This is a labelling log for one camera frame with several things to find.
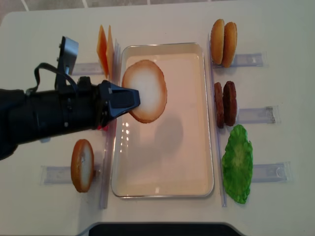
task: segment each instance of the bottom bun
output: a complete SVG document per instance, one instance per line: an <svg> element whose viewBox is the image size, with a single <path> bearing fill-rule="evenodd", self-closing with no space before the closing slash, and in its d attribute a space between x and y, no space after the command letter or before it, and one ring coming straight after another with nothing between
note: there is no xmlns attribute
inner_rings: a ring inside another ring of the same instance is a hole
<svg viewBox="0 0 315 236"><path fill-rule="evenodd" d="M222 65L230 67L234 60L237 45L237 28L234 22L229 22L224 27L224 48Z"/></svg>
<svg viewBox="0 0 315 236"><path fill-rule="evenodd" d="M163 72L153 61L141 60L130 66L124 74L122 86L139 91L140 105L129 112L137 121L150 123L162 115L167 89Z"/></svg>

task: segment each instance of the tray rim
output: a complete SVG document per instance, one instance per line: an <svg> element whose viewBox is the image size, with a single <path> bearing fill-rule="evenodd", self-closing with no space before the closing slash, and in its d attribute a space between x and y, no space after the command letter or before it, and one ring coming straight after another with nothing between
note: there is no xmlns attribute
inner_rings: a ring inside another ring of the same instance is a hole
<svg viewBox="0 0 315 236"><path fill-rule="evenodd" d="M210 187L209 191L206 194L197 195L197 194L190 194L190 195L139 195L139 196L121 196L118 195L114 189L113 189L113 169L114 169L114 156L115 156L115 146L113 146L113 154L112 154L112 165L111 165L111 175L110 175L110 187L113 192L113 194L116 197L119 197L121 199L153 199L153 198L206 198L208 197L214 189L215 185L215 179L214 179L214 169L213 169L213 158L212 158L212 145L211 145L211 134L210 134L210 116L209 116L209 105L208 105L208 92L207 92L207 77L206 77L206 67L205 67L205 59L204 59L204 52L202 50L202 47L196 43L196 42L186 42L186 43L168 43L168 44L147 44L147 45L130 45L124 48L122 54L121 54L121 61L120 61L120 76L122 72L122 61L123 61L123 55L126 50L129 48L140 48L140 47L160 47L160 46L172 46L172 45L182 45L182 44L193 44L200 48L201 54L202 54L202 65L203 65L203 77L204 77L204 86L205 86L205 102L206 102L206 108L207 108L207 124L208 124L208 140L209 140L209 149L210 149L210 163L211 163L211 171L212 175L212 186Z"/></svg>

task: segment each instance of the clear plastic stand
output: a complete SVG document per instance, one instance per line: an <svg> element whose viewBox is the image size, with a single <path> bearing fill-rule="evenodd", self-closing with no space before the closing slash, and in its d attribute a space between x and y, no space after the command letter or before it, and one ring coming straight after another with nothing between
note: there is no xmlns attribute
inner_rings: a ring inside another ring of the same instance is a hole
<svg viewBox="0 0 315 236"><path fill-rule="evenodd" d="M72 184L70 166L41 166L41 168L41 184ZM101 167L94 166L93 181L98 180L100 176Z"/></svg>
<svg viewBox="0 0 315 236"><path fill-rule="evenodd" d="M120 45L115 41L115 54L113 63L113 81L112 83L120 86L120 69L121 69L121 49ZM112 157L115 147L115 137L116 137L116 120L113 120L107 125L107 136L105 144L105 157L103 161L103 177L102 177L102 187L100 196L100 208L107 208L108 194L110 191L110 177L112 170Z"/></svg>
<svg viewBox="0 0 315 236"><path fill-rule="evenodd" d="M213 69L222 67L212 63L210 53L210 38L208 35L207 42L208 62L210 68L210 90L211 94L214 94L214 75ZM264 66L267 56L266 53L255 53L255 54L236 54L232 67L239 66ZM216 111L214 99L212 99L213 110ZM240 109L236 120L238 124L261 124L261 123L279 123L281 122L279 116L278 106L268 106L263 108L249 108ZM220 130L217 126L215 144L218 151L218 172L219 172L219 183L220 183L220 195L222 207L226 207L226 192L223 186L223 173L221 164L221 138ZM266 183L266 182L287 182L292 180L290 162L276 163L276 164L263 164L253 165L253 177L252 183Z"/></svg>
<svg viewBox="0 0 315 236"><path fill-rule="evenodd" d="M102 75L104 74L100 64L95 63L78 63L75 64L72 75Z"/></svg>

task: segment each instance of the white tray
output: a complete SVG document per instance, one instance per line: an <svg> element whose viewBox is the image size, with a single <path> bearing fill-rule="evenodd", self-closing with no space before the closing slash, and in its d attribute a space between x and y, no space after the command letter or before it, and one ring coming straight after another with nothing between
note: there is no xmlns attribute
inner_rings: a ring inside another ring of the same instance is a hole
<svg viewBox="0 0 315 236"><path fill-rule="evenodd" d="M142 59L163 71L167 104L150 124L130 114L117 119L112 190L122 198L207 196L214 178L202 49L196 43L127 47L121 80Z"/></svg>

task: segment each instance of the robotic arm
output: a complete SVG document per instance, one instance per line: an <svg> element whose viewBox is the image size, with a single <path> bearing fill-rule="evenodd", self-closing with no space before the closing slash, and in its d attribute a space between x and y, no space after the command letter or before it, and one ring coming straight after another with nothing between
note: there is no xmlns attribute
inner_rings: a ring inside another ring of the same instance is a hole
<svg viewBox="0 0 315 236"><path fill-rule="evenodd" d="M63 37L58 68L41 63L34 71L36 87L26 93L0 89L0 160L13 154L19 144L104 127L140 105L137 90L105 80L92 85L89 77L80 77L76 84L68 74L73 71L77 52L78 43ZM55 90L36 92L39 69L57 74Z"/></svg>

